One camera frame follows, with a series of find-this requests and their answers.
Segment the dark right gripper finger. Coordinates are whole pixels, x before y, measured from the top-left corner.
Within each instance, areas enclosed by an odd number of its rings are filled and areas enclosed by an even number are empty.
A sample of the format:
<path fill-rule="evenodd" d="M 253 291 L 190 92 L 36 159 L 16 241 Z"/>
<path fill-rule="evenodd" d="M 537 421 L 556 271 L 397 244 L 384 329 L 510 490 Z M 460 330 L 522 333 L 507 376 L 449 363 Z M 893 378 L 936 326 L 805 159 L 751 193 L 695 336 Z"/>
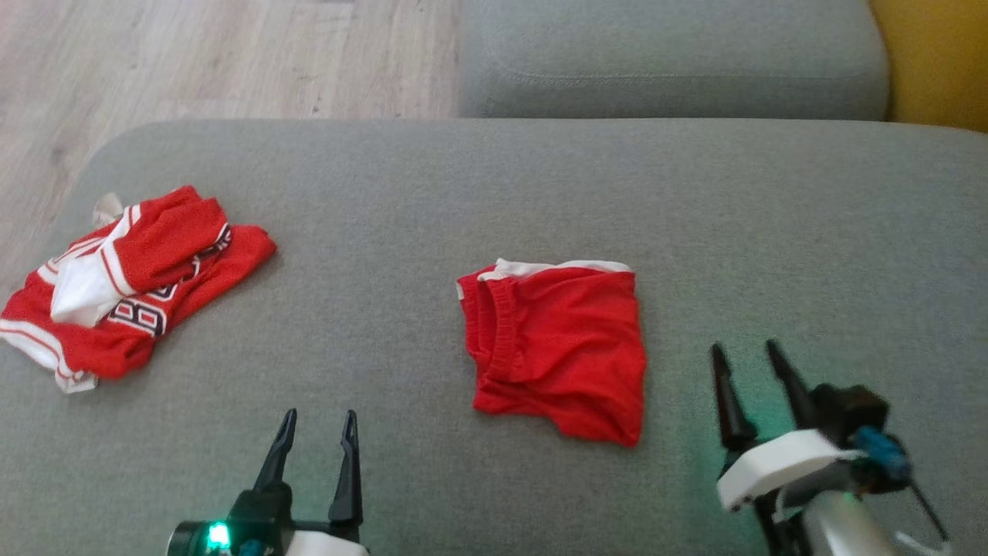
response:
<path fill-rule="evenodd" d="M 773 373 L 783 386 L 783 390 L 786 391 L 788 407 L 790 407 L 793 416 L 795 429 L 817 429 L 816 408 L 800 373 L 793 368 L 775 339 L 769 339 L 766 342 L 766 352 Z"/>
<path fill-rule="evenodd" d="M 721 344 L 710 348 L 710 356 L 721 446 L 729 453 L 740 454 L 755 446 L 758 432 L 739 401 L 732 381 L 732 369 Z"/>

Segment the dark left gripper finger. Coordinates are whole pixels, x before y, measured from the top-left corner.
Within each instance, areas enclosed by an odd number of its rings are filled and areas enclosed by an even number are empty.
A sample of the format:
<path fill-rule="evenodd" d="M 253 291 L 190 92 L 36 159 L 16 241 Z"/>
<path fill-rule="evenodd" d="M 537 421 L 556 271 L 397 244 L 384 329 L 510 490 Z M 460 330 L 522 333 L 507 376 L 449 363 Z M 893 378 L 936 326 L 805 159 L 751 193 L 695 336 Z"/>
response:
<path fill-rule="evenodd" d="M 254 483 L 255 492 L 274 492 L 275 489 L 289 489 L 289 484 L 283 478 L 285 472 L 287 456 L 293 449 L 294 436 L 296 436 L 297 419 L 299 412 L 292 408 L 283 416 L 281 425 Z"/>
<path fill-rule="evenodd" d="M 364 522 L 357 413 L 349 409 L 341 434 L 343 461 L 328 520 L 330 532 L 359 532 Z"/>

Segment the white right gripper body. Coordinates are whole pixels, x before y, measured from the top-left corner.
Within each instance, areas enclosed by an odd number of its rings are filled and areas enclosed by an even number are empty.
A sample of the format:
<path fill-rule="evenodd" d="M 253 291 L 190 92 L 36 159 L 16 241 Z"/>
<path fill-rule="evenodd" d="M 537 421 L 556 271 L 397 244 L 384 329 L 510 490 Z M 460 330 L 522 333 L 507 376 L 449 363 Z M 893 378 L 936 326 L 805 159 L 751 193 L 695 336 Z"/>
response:
<path fill-rule="evenodd" d="M 744 452 L 717 481 L 721 507 L 740 510 L 766 495 L 816 473 L 837 461 L 860 457 L 858 449 L 842 449 L 817 429 L 788 432 Z"/>

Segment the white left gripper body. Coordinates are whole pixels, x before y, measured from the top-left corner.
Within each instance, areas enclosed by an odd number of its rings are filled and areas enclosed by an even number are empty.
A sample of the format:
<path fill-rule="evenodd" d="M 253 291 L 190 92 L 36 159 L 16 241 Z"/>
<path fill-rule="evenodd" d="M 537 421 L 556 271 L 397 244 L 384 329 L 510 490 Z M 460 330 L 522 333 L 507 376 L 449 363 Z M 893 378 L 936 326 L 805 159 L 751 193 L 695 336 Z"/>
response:
<path fill-rule="evenodd" d="M 359 524 L 296 524 L 287 556 L 371 555 L 360 543 Z"/>

